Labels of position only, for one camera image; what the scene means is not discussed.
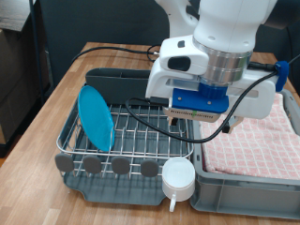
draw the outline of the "plastic container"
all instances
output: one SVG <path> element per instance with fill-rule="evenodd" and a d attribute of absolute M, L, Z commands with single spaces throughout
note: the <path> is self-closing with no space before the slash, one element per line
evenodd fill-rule
<path fill-rule="evenodd" d="M 283 90 L 284 109 L 297 134 L 300 111 L 292 94 Z M 194 126 L 194 135 L 199 134 Z M 203 170 L 200 144 L 195 144 L 193 164 L 196 189 L 190 204 L 199 211 L 274 218 L 300 218 L 300 181 L 219 174 Z"/>

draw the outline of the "metal wire grid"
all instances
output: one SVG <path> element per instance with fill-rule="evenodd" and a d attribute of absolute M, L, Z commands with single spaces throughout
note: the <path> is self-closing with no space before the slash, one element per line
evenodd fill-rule
<path fill-rule="evenodd" d="M 103 152 L 96 148 L 87 138 L 80 122 L 79 115 L 76 115 L 72 126 L 64 143 L 60 144 L 60 137 L 57 140 L 57 146 L 61 152 L 73 156 L 75 169 L 74 175 L 78 176 L 85 172 L 83 166 L 83 157 L 95 155 L 100 157 L 102 164 L 101 177 L 107 173 L 113 173 L 111 159 L 117 156 L 123 156 L 130 161 L 130 171 L 128 178 L 132 175 L 141 175 L 141 163 L 146 158 L 152 158 L 159 164 L 158 175 L 161 175 L 163 164 L 169 158 L 183 157 L 189 158 L 194 150 L 192 143 L 181 142 L 141 124 L 130 116 L 128 111 L 122 105 L 109 106 L 112 119 L 114 121 L 114 145 L 109 152 Z M 191 138 L 191 122 L 186 119 L 179 119 L 177 126 L 169 126 L 167 116 L 162 113 L 159 107 L 133 107 L 132 110 L 146 121 L 157 125 L 159 128 L 168 129 L 173 134 L 181 137 Z"/>

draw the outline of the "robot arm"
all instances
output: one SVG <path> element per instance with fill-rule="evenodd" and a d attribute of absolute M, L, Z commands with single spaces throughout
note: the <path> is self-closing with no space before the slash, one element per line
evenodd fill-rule
<path fill-rule="evenodd" d="M 187 14 L 188 0 L 156 0 L 166 11 L 170 23 L 170 38 L 191 35 L 198 20 Z"/>
<path fill-rule="evenodd" d="M 171 120 L 215 122 L 222 113 L 228 114 L 241 94 L 268 74 L 247 67 L 258 27 L 269 21 L 281 1 L 286 0 L 202 0 L 193 35 L 184 36 L 183 31 L 177 34 L 180 37 L 163 41 L 146 98 L 169 101 L 164 112 Z M 166 8 L 171 2 L 183 18 L 187 1 L 161 0 L 160 4 Z M 176 23 L 170 19 L 171 30 Z M 273 77 L 255 86 L 235 110 L 234 120 L 240 123 L 244 117 L 266 117 L 272 109 L 277 80 Z"/>

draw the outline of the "pink cloth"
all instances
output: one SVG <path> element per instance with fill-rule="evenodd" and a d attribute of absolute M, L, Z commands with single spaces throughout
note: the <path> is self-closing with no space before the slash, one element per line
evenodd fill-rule
<path fill-rule="evenodd" d="M 202 138 L 214 133 L 224 118 L 214 124 L 200 123 Z M 269 116 L 245 118 L 232 134 L 218 134 L 202 144 L 202 150 L 211 173 L 300 179 L 300 137 L 283 110 L 281 94 L 276 94 Z"/>

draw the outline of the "white mug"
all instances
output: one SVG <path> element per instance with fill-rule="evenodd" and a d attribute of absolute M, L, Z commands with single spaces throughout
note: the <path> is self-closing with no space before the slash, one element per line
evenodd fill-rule
<path fill-rule="evenodd" d="M 170 158 L 162 167 L 162 190 L 171 199 L 170 212 L 176 202 L 189 199 L 195 190 L 195 169 L 184 157 Z"/>

